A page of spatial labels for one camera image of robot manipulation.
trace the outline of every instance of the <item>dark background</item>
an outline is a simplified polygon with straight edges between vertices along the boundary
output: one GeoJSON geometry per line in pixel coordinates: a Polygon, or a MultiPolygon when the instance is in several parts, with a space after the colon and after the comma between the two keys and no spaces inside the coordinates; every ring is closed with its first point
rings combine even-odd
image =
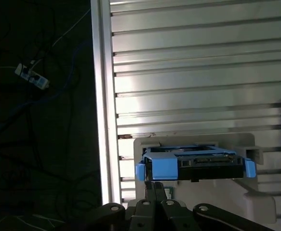
{"type": "MultiPolygon", "coordinates": [[[[0,190],[0,202],[34,202],[32,213],[50,218],[81,216],[86,210],[100,204],[91,12],[49,50],[49,44],[65,33],[89,8],[88,0],[0,0],[0,39],[8,32],[0,41],[0,66],[17,66],[20,62],[29,65],[36,54],[38,58],[45,57],[34,68],[51,82],[44,97],[62,89],[70,72],[74,49],[87,41],[87,45],[77,54],[76,68],[68,88],[54,100],[33,105],[31,115],[44,169],[69,179],[87,173],[91,175],[75,186],[0,158],[0,189],[8,188],[0,190]],[[12,187],[8,187],[4,180],[6,177],[3,174],[9,175],[6,172],[12,172],[13,178],[16,178],[12,187]],[[26,173],[28,179],[25,182],[21,177],[17,178],[20,172],[26,173]]],[[[14,69],[0,69],[0,83],[26,82],[14,74],[14,69]]],[[[0,93],[0,122],[8,118],[18,105],[26,102],[28,94],[0,93]]],[[[26,117],[22,116],[1,135],[0,141],[27,137],[26,117]]],[[[30,146],[4,148],[1,151],[36,165],[30,146]]],[[[9,213],[0,214],[0,218],[9,213]]],[[[30,213],[28,211],[24,220],[46,230],[51,229],[47,220],[33,218],[30,213]]],[[[0,230],[36,229],[8,217],[0,224],[0,230]]]]}

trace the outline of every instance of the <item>metal bolt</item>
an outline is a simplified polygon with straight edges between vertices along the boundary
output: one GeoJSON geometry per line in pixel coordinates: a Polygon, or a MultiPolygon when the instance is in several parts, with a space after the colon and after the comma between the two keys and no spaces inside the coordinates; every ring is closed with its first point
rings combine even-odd
{"type": "Polygon", "coordinates": [[[207,206],[200,206],[199,209],[201,211],[208,211],[209,210],[209,208],[207,206]]]}
{"type": "Polygon", "coordinates": [[[166,201],[166,204],[167,204],[167,205],[173,205],[174,202],[173,202],[173,201],[166,201]]]}

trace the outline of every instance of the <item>connector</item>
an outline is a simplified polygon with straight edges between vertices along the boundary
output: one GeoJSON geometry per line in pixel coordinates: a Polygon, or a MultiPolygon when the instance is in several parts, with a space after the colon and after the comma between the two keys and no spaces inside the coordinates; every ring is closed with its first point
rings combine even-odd
{"type": "Polygon", "coordinates": [[[29,69],[22,64],[18,65],[18,67],[15,70],[15,74],[25,79],[26,81],[33,83],[36,87],[38,87],[41,90],[44,90],[45,88],[49,87],[50,82],[48,79],[37,74],[34,71],[29,71],[29,69]]]}

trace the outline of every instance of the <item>metal plate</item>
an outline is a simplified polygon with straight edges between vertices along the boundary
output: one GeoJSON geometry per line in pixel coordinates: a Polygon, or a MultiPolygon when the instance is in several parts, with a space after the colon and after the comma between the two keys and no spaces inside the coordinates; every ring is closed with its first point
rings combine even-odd
{"type": "Polygon", "coordinates": [[[135,138],[241,132],[281,196],[281,0],[91,2],[104,203],[134,199],[135,138]]]}

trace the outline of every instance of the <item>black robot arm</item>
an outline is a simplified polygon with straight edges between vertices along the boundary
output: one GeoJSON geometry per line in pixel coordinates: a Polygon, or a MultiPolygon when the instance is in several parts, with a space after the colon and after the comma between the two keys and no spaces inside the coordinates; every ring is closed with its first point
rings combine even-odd
{"type": "Polygon", "coordinates": [[[109,203],[90,211],[83,219],[57,227],[56,231],[271,231],[255,222],[209,204],[192,211],[183,202],[168,200],[160,182],[146,182],[146,198],[131,201],[128,208],[109,203]]]}

